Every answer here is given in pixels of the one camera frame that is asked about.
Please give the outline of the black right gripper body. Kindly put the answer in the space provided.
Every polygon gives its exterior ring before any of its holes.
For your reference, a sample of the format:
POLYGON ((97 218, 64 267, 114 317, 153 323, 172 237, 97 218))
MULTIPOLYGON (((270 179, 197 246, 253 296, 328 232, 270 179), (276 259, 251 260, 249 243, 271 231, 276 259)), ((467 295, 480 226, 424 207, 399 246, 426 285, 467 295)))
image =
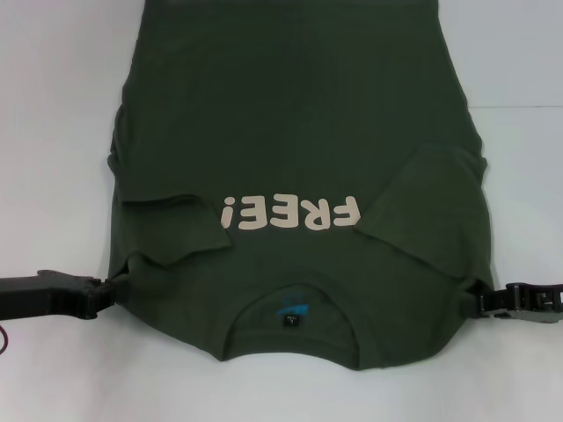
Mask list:
POLYGON ((562 285, 526 285, 522 288, 525 321, 555 324, 562 320, 562 285))

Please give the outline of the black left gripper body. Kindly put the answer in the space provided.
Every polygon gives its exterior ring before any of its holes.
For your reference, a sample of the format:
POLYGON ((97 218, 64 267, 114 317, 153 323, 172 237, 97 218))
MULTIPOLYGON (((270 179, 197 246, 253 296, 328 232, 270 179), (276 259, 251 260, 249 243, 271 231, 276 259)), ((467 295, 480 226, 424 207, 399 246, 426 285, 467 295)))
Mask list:
POLYGON ((1 320, 60 315, 96 318, 91 305, 96 290, 92 277, 49 270, 34 276, 1 279, 1 320))

